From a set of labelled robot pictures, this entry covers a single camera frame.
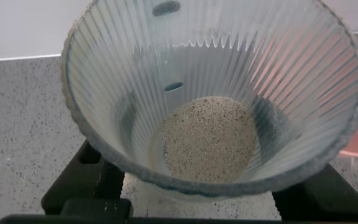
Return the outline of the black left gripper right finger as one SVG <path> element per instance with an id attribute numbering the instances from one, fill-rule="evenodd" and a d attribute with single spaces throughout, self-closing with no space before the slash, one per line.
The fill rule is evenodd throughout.
<path id="1" fill-rule="evenodd" d="M 358 193 L 331 165 L 272 196 L 283 221 L 358 222 Z"/>

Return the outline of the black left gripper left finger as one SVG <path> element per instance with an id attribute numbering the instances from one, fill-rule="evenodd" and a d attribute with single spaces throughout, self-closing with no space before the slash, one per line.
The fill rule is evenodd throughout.
<path id="1" fill-rule="evenodd" d="M 130 218 L 132 203 L 121 198 L 124 176 L 85 141 L 47 190 L 41 206 L 47 215 Z"/>

